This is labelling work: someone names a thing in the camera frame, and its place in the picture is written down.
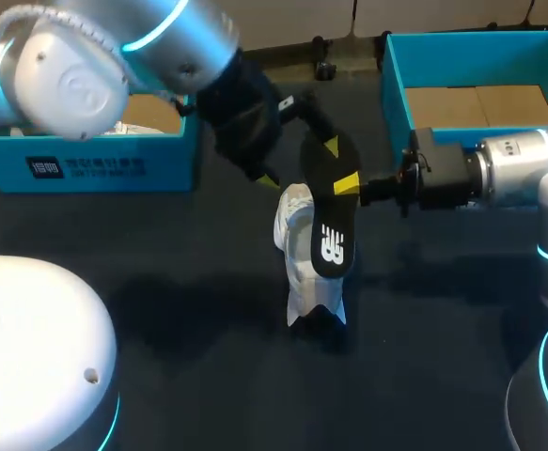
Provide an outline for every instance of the cable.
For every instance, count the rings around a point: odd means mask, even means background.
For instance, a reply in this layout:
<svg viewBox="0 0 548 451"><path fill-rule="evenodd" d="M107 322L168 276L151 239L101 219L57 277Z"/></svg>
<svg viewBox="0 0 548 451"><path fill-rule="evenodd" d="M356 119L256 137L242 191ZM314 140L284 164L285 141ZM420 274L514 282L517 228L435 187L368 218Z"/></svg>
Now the cable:
<svg viewBox="0 0 548 451"><path fill-rule="evenodd" d="M40 5L19 5L9 8L0 14L0 41L13 23L27 19L45 19L51 23L57 23L78 32L97 44L115 59L130 85L140 90L148 90L122 56L120 45L117 41L100 26L79 14ZM155 96L171 102L172 95L170 93L166 91L155 91L153 93Z"/></svg>
<svg viewBox="0 0 548 451"><path fill-rule="evenodd" d="M528 6L528 11L526 12L525 19L523 20L524 24L529 24L529 18L530 14L533 12L533 8L535 7L535 0L530 0L530 5Z"/></svg>

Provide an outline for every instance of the blue box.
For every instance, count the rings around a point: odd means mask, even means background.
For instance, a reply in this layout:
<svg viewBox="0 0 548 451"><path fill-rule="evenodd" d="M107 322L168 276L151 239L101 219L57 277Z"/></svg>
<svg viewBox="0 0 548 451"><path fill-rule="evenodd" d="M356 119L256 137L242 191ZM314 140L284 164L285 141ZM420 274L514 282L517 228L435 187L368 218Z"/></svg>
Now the blue box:
<svg viewBox="0 0 548 451"><path fill-rule="evenodd" d="M411 87L539 86L548 104L548 31L389 35L383 67L383 109L395 162L415 128L405 89ZM485 137L536 127L433 129L438 144L473 148Z"/></svg>
<svg viewBox="0 0 548 451"><path fill-rule="evenodd" d="M190 115L181 119L178 134L105 135L86 142L0 136L0 191L188 192L195 181L198 125Z"/></svg>

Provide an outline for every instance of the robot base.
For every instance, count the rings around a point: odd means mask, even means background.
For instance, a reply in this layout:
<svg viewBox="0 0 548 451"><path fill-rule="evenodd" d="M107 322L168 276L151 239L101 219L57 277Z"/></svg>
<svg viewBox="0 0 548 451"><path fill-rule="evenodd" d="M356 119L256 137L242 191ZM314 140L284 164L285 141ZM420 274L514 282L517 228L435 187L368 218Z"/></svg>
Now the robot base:
<svg viewBox="0 0 548 451"><path fill-rule="evenodd" d="M115 451L116 363L112 321L84 281L0 257L0 451Z"/></svg>
<svg viewBox="0 0 548 451"><path fill-rule="evenodd" d="M509 383L505 421L514 451L548 451L548 333Z"/></svg>

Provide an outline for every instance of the shoe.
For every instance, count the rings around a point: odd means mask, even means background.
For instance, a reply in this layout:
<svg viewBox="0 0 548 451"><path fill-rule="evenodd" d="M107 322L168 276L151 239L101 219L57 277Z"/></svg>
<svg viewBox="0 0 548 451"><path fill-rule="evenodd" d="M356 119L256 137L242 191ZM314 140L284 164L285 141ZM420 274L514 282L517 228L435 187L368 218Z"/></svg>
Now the shoe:
<svg viewBox="0 0 548 451"><path fill-rule="evenodd" d="M142 127L140 125L124 124L117 122L115 127L104 134L163 134L160 130Z"/></svg>
<svg viewBox="0 0 548 451"><path fill-rule="evenodd" d="M275 215L274 243L284 252L290 282L289 327L318 305L326 307L343 324L347 323L342 301L343 279L325 279L315 272L311 263L313 212L309 188L304 184L293 184L280 197Z"/></svg>

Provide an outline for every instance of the cardboard box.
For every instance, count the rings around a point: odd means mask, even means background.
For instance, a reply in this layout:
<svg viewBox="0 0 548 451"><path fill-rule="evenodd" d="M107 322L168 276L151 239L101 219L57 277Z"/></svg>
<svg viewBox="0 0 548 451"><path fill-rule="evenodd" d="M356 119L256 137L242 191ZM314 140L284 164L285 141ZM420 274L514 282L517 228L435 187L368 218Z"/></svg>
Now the cardboard box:
<svg viewBox="0 0 548 451"><path fill-rule="evenodd" d="M539 86L414 87L405 89L417 129L548 127Z"/></svg>
<svg viewBox="0 0 548 451"><path fill-rule="evenodd" d="M389 35L382 101L395 164L411 131L472 149L548 127L548 31Z"/></svg>
<svg viewBox="0 0 548 451"><path fill-rule="evenodd" d="M122 121L159 134L65 141L25 130L0 136L3 193L187 192L196 172L198 118L181 118L153 96L135 94Z"/></svg>

